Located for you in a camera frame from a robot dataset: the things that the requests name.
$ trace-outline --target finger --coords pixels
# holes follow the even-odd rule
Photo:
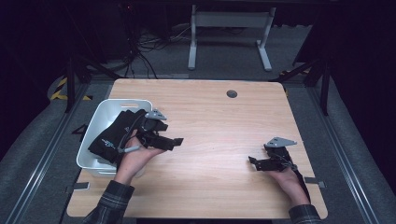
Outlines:
[[[136,133],[137,133],[137,129],[134,129],[134,130],[132,131],[132,133],[131,133],[131,137],[135,136]]]

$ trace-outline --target person's right hand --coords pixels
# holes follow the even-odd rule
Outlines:
[[[275,179],[283,191],[289,195],[292,206],[310,204],[303,188],[300,185],[297,175],[291,170],[291,168],[288,167],[281,172],[265,171],[265,173]]]
[[[136,133],[137,130],[132,132],[132,138],[126,143],[125,147],[140,146],[140,148],[124,154],[119,170],[114,177],[115,181],[123,185],[130,185],[132,178],[134,178],[137,172],[139,172],[151,158],[165,152],[165,150],[159,148],[143,147],[137,137],[135,137]]]

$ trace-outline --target black strap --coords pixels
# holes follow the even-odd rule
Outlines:
[[[83,124],[81,126],[79,126],[79,128],[75,129],[72,134],[81,134],[81,137],[79,138],[79,142],[82,142],[82,140],[84,139],[84,135],[87,132],[88,129],[88,125]]]
[[[300,186],[301,186],[301,188],[304,190],[306,197],[308,198],[309,202],[311,203],[311,197],[310,197],[310,195],[309,195],[308,188],[306,187],[306,184],[305,184],[305,182],[304,182],[303,176],[300,174],[300,172],[299,172],[297,169],[296,169],[296,170],[293,170],[293,171],[294,171],[294,173],[297,175],[297,178],[298,178],[298,180],[299,180],[299,182],[300,182]]]

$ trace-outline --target metal bracket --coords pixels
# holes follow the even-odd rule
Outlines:
[[[158,109],[153,109],[152,111],[149,111],[146,116],[147,119],[161,119],[161,120],[167,120],[166,116],[163,115],[160,110]]]
[[[286,147],[292,145],[297,145],[297,142],[281,137],[275,137],[267,144],[264,144],[265,147]]]
[[[314,177],[304,177],[304,181],[306,184],[317,184],[321,189],[326,189],[324,181],[318,181]]]
[[[90,182],[75,183],[73,186],[66,187],[64,193],[71,194],[73,193],[74,190],[83,190],[89,188],[90,188]]]

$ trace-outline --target wooden table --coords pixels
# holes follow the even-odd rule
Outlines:
[[[237,92],[235,98],[227,91]],[[184,138],[180,147],[152,159],[135,178],[127,217],[288,218],[290,200],[272,177],[256,171],[248,156],[268,159],[263,144],[279,136],[303,176],[315,177],[283,87],[272,82],[119,79],[109,98],[145,99],[168,117],[162,136]],[[85,217],[110,178],[82,171],[68,205]],[[318,185],[307,184],[312,204],[327,216]]]

